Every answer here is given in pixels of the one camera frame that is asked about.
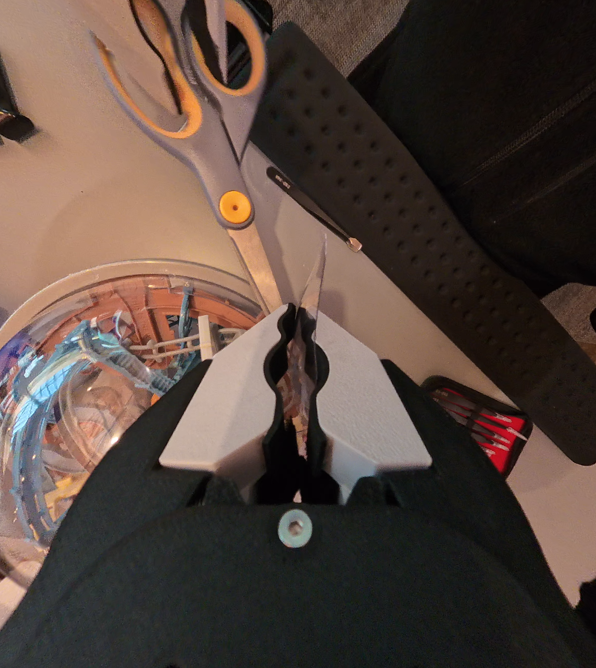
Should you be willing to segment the clear maze ball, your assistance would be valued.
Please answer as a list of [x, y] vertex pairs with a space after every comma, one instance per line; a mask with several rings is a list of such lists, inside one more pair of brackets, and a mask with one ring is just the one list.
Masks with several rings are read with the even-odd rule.
[[71, 274], [0, 329], [0, 571], [27, 588], [93, 469], [201, 362], [264, 317], [243, 279], [144, 259]]

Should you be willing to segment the grey and yellow scissors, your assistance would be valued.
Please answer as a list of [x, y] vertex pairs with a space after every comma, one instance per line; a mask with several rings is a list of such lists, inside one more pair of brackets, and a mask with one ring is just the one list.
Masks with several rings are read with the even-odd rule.
[[[209, 50], [199, 43], [188, 19], [187, 1], [130, 1], [136, 26], [159, 57], [178, 100], [175, 129], [145, 112], [128, 91], [116, 54], [93, 31], [103, 76], [118, 105], [145, 135], [199, 177], [212, 212], [235, 247], [252, 291], [268, 315], [282, 305], [277, 281], [255, 223], [255, 205], [242, 162], [267, 82], [265, 38], [252, 12], [238, 1], [203, 1]], [[227, 81], [227, 25], [249, 50], [251, 69], [240, 88]]]

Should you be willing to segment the long black tweezers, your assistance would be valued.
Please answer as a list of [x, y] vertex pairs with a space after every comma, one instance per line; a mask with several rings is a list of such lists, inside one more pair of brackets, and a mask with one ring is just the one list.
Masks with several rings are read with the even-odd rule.
[[330, 230], [337, 238], [342, 240], [354, 253], [362, 250], [362, 244], [351, 234], [346, 232], [336, 223], [324, 210], [322, 210], [309, 196], [307, 196], [294, 182], [274, 166], [268, 166], [266, 170], [268, 178], [287, 194], [295, 203], [318, 220], [323, 226]]

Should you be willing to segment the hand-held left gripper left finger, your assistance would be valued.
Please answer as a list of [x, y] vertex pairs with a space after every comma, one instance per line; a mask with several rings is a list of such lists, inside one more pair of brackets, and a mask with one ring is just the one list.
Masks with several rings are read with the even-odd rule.
[[214, 474], [259, 502], [297, 494], [296, 409], [286, 384], [296, 309], [282, 305], [203, 363], [160, 465]]

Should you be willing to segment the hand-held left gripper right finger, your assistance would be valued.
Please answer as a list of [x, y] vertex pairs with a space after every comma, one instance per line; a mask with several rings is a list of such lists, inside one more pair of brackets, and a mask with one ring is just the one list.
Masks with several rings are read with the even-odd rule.
[[323, 313], [314, 338], [311, 474], [345, 502], [362, 478], [431, 468], [427, 446], [377, 354]]

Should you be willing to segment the black dimpled foam pad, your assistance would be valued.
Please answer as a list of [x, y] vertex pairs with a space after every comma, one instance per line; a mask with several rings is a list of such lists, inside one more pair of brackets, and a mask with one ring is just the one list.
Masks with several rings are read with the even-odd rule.
[[301, 30], [265, 43], [252, 142], [574, 463], [596, 463], [596, 366], [477, 244], [401, 141]]

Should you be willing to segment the clear plastic shell piece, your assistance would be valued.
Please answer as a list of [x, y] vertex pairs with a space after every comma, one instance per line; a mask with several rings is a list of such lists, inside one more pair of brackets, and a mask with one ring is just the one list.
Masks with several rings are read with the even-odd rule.
[[326, 256], [327, 238], [324, 237], [296, 307], [293, 338], [287, 346], [290, 398], [285, 414], [295, 428], [298, 453], [304, 458], [308, 455], [311, 397], [318, 382], [316, 330]]

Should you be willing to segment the person's black jacket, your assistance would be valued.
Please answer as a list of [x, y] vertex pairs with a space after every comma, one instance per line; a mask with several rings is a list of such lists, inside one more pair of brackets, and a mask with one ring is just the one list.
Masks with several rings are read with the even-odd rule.
[[596, 1], [411, 1], [349, 82], [506, 272], [596, 287]]

